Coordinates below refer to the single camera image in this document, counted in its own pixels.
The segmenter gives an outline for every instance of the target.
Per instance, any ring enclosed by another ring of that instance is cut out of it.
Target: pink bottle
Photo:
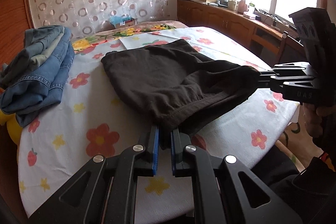
[[[247,12],[248,5],[246,4],[246,0],[241,0],[238,3],[237,12],[243,14],[244,12]]]

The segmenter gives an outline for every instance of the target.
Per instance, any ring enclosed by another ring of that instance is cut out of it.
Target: yellow star print
[[[162,195],[163,191],[170,187],[164,180],[164,177],[149,178],[149,185],[145,188],[145,191],[147,193],[155,192],[157,195]]]
[[[23,181],[19,182],[20,193],[23,194],[26,190],[25,183]]]
[[[118,97],[115,97],[113,100],[111,100],[111,105],[119,105],[120,99]]]
[[[52,144],[55,146],[56,150],[59,150],[59,148],[62,145],[66,145],[66,142],[63,140],[63,134],[62,135],[56,135],[54,141],[52,142]]]
[[[43,191],[50,190],[50,186],[48,184],[48,179],[41,179],[41,184],[40,186],[43,188]]]
[[[75,104],[73,106],[73,112],[75,113],[82,113],[82,111],[85,109],[84,104],[80,103],[80,104]]]

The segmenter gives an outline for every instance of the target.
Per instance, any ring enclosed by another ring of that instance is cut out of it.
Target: bed
[[[76,55],[62,102],[40,114],[23,129],[18,178],[23,206],[32,215],[63,183],[98,151],[118,155],[137,143],[151,124],[117,97],[101,58],[110,51],[160,45],[185,39],[197,51],[256,69],[270,67],[229,37],[206,27],[179,22],[145,23],[107,31],[73,42]],[[192,137],[211,155],[235,155],[252,168],[274,145],[298,103],[269,89],[257,90],[247,101],[214,120]],[[193,209],[190,178],[175,178],[169,150],[159,151],[157,175],[140,177],[135,223],[158,223]]]

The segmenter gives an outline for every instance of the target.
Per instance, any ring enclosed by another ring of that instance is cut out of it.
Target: wooden desk
[[[226,8],[202,5],[190,0],[177,0],[177,18],[189,27],[205,26],[217,30],[248,49],[251,41],[261,44],[275,55],[280,48],[281,32]]]

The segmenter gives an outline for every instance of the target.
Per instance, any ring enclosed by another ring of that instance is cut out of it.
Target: yellow plush toy
[[[0,110],[0,125],[7,123],[7,131],[12,141],[19,146],[22,133],[22,127],[16,121],[15,114],[6,115]]]

